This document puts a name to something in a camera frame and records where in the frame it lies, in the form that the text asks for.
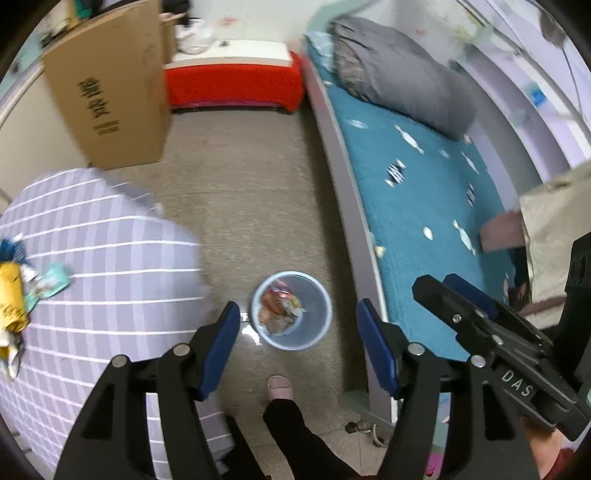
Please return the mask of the person's right hand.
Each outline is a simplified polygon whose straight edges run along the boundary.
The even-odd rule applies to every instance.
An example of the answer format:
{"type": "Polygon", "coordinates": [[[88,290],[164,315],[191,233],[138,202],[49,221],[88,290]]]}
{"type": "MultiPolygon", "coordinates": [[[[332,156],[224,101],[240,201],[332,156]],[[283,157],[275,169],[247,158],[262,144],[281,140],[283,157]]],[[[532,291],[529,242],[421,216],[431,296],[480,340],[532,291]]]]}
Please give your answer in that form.
{"type": "Polygon", "coordinates": [[[526,417],[521,417],[520,422],[529,441],[539,477],[544,479],[558,459],[564,436],[559,430],[544,430],[526,417]]]}

